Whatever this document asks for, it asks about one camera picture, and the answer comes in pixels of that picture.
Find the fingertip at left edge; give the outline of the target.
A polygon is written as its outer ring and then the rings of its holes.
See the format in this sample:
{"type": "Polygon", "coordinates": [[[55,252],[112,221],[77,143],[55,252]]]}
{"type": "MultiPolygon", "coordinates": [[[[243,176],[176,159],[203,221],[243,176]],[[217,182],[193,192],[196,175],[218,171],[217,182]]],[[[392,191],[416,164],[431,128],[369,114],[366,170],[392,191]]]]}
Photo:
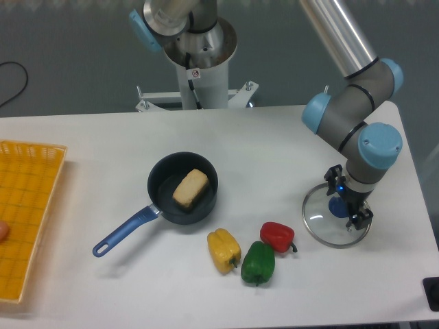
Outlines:
{"type": "Polygon", "coordinates": [[[5,221],[0,221],[0,242],[7,238],[9,231],[10,227],[8,223],[5,221]]]}

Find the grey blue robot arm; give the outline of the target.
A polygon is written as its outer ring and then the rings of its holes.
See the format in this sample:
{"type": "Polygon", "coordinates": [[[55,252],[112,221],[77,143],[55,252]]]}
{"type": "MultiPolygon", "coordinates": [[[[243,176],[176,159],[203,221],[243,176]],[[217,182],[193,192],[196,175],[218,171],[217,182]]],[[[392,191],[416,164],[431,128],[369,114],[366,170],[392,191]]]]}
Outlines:
{"type": "MultiPolygon", "coordinates": [[[[395,128],[367,124],[366,118],[400,89],[403,72],[376,55],[343,1],[303,1],[301,6],[347,83],[338,95],[314,96],[302,122],[346,158],[324,178],[328,194],[342,198],[348,226],[360,230],[372,221],[367,197],[402,148],[395,128]]],[[[218,16],[215,1],[146,1],[141,10],[131,11],[129,21],[146,48],[163,51],[174,64],[184,109],[246,105],[246,91],[228,94],[228,62],[237,36],[218,16]]]]}

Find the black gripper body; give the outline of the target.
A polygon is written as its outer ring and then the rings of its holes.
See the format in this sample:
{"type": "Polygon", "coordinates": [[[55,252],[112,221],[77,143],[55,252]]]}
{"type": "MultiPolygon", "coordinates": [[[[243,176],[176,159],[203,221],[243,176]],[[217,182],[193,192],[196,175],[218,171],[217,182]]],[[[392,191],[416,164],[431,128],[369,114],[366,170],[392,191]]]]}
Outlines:
{"type": "Polygon", "coordinates": [[[363,184],[337,164],[330,167],[324,175],[327,182],[327,196],[331,196],[329,210],[335,216],[373,216],[367,207],[366,199],[375,187],[363,184]]]}

